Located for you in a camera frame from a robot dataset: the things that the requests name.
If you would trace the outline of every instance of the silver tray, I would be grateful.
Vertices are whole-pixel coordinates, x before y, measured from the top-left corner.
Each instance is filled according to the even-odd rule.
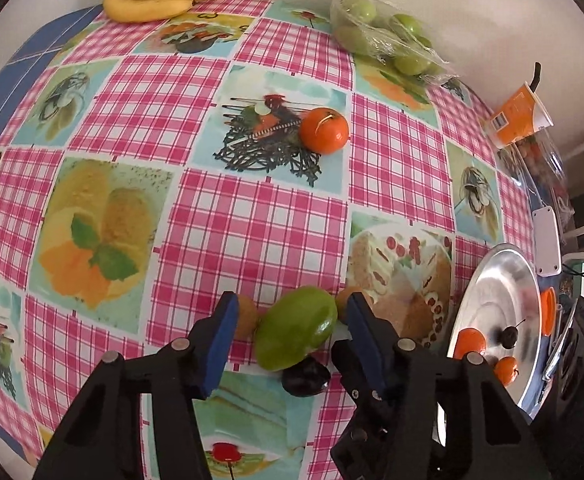
[[[499,344],[499,333],[522,319],[526,321],[518,326],[516,346],[505,350]],[[492,248],[474,271],[452,327],[448,357],[454,354],[458,333],[468,327],[485,336],[485,359],[491,365],[505,356],[517,359],[518,377],[506,390],[520,406],[530,386],[541,344],[541,301],[536,274],[514,245],[499,244]],[[438,433],[443,437],[442,444],[443,421],[439,408]]]

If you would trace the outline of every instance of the white electronic device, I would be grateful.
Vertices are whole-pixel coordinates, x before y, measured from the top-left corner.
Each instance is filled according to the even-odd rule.
[[[539,276],[555,276],[561,272],[559,226],[550,206],[532,212],[534,230],[534,265]]]

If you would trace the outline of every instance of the barcode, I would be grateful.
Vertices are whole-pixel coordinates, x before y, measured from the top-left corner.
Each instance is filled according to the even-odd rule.
[[[508,125],[508,120],[505,118],[504,113],[500,113],[495,118],[492,119],[492,126],[498,132],[501,128]]]

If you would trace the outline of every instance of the table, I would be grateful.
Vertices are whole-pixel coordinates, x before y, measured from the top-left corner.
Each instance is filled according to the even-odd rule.
[[[265,310],[300,285],[355,283],[405,333],[444,346],[490,247],[532,260],[530,208],[482,136],[476,95],[397,77],[341,50],[324,16],[265,0],[142,25],[93,7],[28,40],[0,73],[6,440],[35,463],[103,352],[156,351],[224,290]],[[348,118],[342,152],[298,147],[316,106]],[[397,276],[401,315],[388,311]],[[219,394],[197,405],[204,444],[237,444],[254,478],[336,478],[329,448],[352,413],[337,374],[324,395],[286,396],[249,342],[233,343]],[[142,419],[155,478],[146,402]]]

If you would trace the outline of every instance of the paper cup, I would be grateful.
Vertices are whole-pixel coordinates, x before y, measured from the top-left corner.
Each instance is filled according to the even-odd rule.
[[[546,107],[531,91],[528,83],[521,86],[482,124],[483,132],[499,150],[536,133],[541,128],[553,125]]]

